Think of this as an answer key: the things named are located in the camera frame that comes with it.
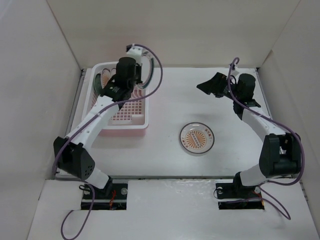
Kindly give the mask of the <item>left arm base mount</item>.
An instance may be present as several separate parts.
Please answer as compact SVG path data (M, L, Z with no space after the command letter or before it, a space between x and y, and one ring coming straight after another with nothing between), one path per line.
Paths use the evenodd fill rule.
M84 183L78 187L82 191L82 199L80 203L81 210L89 210L92 204L93 191L88 184ZM95 197L92 210L126 210L128 196L128 180L113 179L112 184L105 191L93 187Z

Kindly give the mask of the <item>small blue patterned plate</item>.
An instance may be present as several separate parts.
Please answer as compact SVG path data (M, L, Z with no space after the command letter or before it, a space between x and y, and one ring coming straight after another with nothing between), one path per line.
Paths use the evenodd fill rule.
M102 86L101 74L100 73L98 73L94 77L93 87L94 87L94 91L96 92L97 95L100 95L101 92L103 91L103 86Z

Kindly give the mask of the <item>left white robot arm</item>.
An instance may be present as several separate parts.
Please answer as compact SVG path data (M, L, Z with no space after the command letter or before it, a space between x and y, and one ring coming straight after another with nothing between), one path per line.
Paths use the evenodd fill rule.
M96 166L90 150L109 120L132 101L132 92L142 83L141 75L140 56L125 56L116 62L99 63L92 68L88 92L96 96L96 101L88 101L91 108L77 127L65 137L54 140L52 171L63 170L92 185L102 199L111 195L111 177Z

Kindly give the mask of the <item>orange sunburst plate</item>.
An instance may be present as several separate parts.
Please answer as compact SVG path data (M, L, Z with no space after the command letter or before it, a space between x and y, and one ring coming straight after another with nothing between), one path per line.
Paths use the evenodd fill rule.
M100 72L100 83L102 88L104 88L108 81L110 80L110 78L116 74L116 69L115 68L104 68L101 72Z
M213 148L215 135L204 123L190 122L180 130L179 142L188 154L200 156L207 154Z

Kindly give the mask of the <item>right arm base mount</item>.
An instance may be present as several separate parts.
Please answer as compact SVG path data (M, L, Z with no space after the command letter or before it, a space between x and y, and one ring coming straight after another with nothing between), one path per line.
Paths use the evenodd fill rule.
M240 172L230 181L218 180L215 182L215 193L218 199L219 210L264 210L262 195L257 185L243 186Z

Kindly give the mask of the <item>green red rimmed plate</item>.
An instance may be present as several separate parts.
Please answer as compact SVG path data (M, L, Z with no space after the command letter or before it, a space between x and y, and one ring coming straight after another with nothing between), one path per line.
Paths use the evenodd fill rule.
M146 78L142 79L142 83L138 84L138 88L141 90L146 89L150 85L155 70L155 59L153 55L149 51L144 50L142 52L142 57L148 60L148 73Z

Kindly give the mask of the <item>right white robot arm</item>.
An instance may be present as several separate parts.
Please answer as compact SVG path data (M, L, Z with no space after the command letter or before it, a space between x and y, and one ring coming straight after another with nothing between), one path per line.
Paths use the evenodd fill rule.
M250 189L276 177L300 174L302 169L301 145L298 135L284 131L269 119L254 99L256 79L247 73L239 75L236 82L218 72L210 80L196 86L207 95L233 100L233 111L262 140L258 164L238 172L226 189L243 197Z

